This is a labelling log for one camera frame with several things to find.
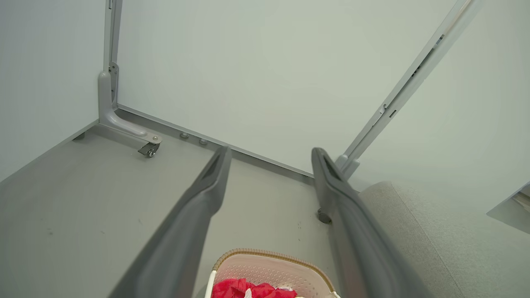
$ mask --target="basket rim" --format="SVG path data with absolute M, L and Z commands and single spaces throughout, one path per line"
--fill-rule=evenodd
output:
M 309 268 L 312 271 L 316 272 L 318 275 L 320 275 L 320 277 L 322 277 L 324 282 L 328 285 L 328 288 L 329 288 L 330 292 L 335 292 L 335 288 L 333 287 L 333 284 L 329 280 L 329 278 L 326 275 L 326 273 L 321 271 L 317 266 L 311 264 L 310 262 L 306 262 L 304 260 L 289 256 L 289 255 L 284 255 L 283 253 L 277 253 L 277 252 L 268 251 L 268 250 L 249 249 L 249 248 L 236 248 L 236 249 L 233 249 L 231 251 L 226 252 L 224 255 L 222 255 L 217 260 L 217 262 L 213 266 L 212 270 L 217 271 L 217 269 L 221 266 L 221 264 L 226 259 L 228 259 L 229 257 L 234 256 L 234 255 L 254 255 L 254 256 L 260 256 L 260 257 L 268 257 L 268 258 L 279 259 L 279 260 L 292 262 L 292 263 L 295 263 L 297 265 L 304 266 L 304 267 Z

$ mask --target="metal post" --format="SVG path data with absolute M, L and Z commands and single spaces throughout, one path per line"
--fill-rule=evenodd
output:
M 133 137 L 147 141 L 147 145 L 139 152 L 149 157 L 153 157 L 158 150 L 162 137 L 145 128 L 121 119 L 114 112 L 113 93 L 117 92 L 118 65 L 118 37 L 121 19 L 121 0 L 108 0 L 109 8 L 105 15 L 105 58 L 107 63 L 98 78 L 99 88 L 99 123 L 109 128 L 126 133 Z
M 455 4 L 433 38 L 427 43 L 431 48 L 426 47 L 422 51 L 396 88 L 362 129 L 361 133 L 357 135 L 345 153 L 335 162 L 347 179 L 351 177 L 360 165 L 359 157 L 441 61 L 465 28 L 471 23 L 482 5 L 483 0 L 460 0 Z M 416 64 L 420 57 L 423 57 L 423 59 Z M 402 81 L 405 82 L 402 84 L 401 89 L 396 91 Z

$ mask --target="metal bracket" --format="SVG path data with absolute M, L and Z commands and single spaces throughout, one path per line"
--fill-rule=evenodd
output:
M 131 135 L 135 138 L 142 139 L 149 144 L 160 145 L 162 137 L 148 132 L 145 128 L 133 124 L 129 121 L 123 120 L 114 113 L 112 108 L 112 83 L 111 74 L 107 71 L 102 71 L 98 78 L 99 88 L 99 123 L 109 128 L 118 130 L 122 133 Z
M 141 154 L 144 154 L 147 157 L 153 157 L 155 156 L 156 151 L 158 151 L 158 148 L 160 147 L 160 143 L 153 144 L 153 143 L 147 143 L 145 146 L 140 148 L 138 152 Z
M 120 73 L 120 68 L 115 62 L 109 63 L 109 73 L 110 73 L 110 91 L 112 95 L 112 107 L 118 107 L 118 75 Z
M 358 159 L 348 160 L 348 156 L 343 154 L 335 161 L 337 168 L 344 174 L 344 177 L 349 178 L 354 174 L 355 170 L 361 165 Z

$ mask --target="gray floor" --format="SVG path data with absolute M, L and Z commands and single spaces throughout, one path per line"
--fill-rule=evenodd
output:
M 136 152 L 143 143 L 94 127 L 0 189 L 1 297 L 109 294 L 213 153 L 161 135 L 161 149 L 146 159 Z M 194 297 L 204 294 L 217 258 L 234 248 L 310 261 L 336 284 L 329 227 L 314 215 L 313 187 L 251 163 L 232 161 Z

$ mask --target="caster wheel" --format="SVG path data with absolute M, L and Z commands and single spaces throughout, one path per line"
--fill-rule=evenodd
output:
M 153 143 L 147 143 L 147 145 L 143 146 L 138 152 L 145 155 L 145 157 L 150 158 L 155 156 L 156 151 L 158 151 L 158 148 L 160 147 L 160 143 L 153 144 Z
M 322 209 L 319 209 L 317 212 L 317 215 L 319 217 L 319 221 L 325 223 L 325 224 L 330 224 L 331 223 L 331 218 L 324 212 L 322 212 Z

